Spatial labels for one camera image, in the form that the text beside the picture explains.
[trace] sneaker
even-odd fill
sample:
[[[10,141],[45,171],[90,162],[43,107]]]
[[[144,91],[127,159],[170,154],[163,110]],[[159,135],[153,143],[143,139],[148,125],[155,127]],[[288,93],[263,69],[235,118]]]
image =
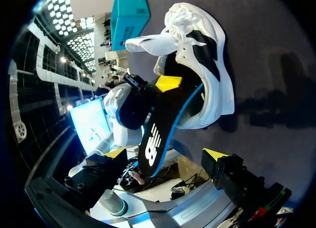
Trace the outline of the sneaker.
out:
[[[225,34],[221,26],[207,12],[189,3],[175,3],[164,23],[161,34],[128,39],[125,46],[130,52],[146,51],[159,56],[154,69],[158,75],[163,75],[168,55],[176,52],[175,61],[201,78],[203,106],[198,114],[183,114],[177,127],[205,128],[221,115],[233,114],[234,92],[224,65]]]

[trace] yellow block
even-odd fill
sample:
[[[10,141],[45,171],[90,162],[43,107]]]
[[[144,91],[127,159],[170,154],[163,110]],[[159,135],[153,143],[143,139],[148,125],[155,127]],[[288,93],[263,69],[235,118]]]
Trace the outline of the yellow block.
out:
[[[228,156],[226,154],[220,153],[220,152],[216,152],[207,148],[203,148],[203,150],[205,150],[207,153],[209,153],[216,161],[218,158],[222,157],[222,156]]]
[[[163,76],[161,75],[156,83],[156,87],[162,92],[177,88],[182,82],[180,76]]]
[[[115,158],[115,157],[117,157],[118,154],[120,154],[124,150],[125,150],[125,148],[122,148],[122,149],[118,149],[118,150],[113,151],[113,152],[105,153],[103,155],[106,155],[106,156],[111,157],[111,158]]]

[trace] gray carpet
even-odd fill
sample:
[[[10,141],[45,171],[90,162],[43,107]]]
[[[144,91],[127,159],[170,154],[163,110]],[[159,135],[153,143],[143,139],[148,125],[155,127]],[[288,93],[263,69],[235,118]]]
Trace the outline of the gray carpet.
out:
[[[226,32],[227,67],[235,82],[237,112],[207,130],[176,130],[173,146],[196,163],[202,148],[236,153],[266,185],[279,182],[297,203],[316,161],[315,56],[304,31],[280,0],[147,0],[151,19],[142,35],[158,34],[175,2],[210,13]],[[156,57],[129,53],[130,72],[156,75]]]

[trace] monitor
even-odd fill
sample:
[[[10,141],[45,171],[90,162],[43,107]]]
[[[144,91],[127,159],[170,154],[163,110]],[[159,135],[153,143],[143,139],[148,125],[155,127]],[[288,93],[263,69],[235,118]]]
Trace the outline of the monitor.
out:
[[[84,103],[70,110],[71,118],[81,141],[89,155],[99,143],[111,135],[105,118],[101,99]]]

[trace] cylindrical joint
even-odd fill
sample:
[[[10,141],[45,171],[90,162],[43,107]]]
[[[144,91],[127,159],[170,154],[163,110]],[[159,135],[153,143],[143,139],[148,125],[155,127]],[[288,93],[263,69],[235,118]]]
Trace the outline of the cylindrical joint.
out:
[[[127,203],[112,190],[105,190],[98,203],[113,216],[121,216],[127,212]]]

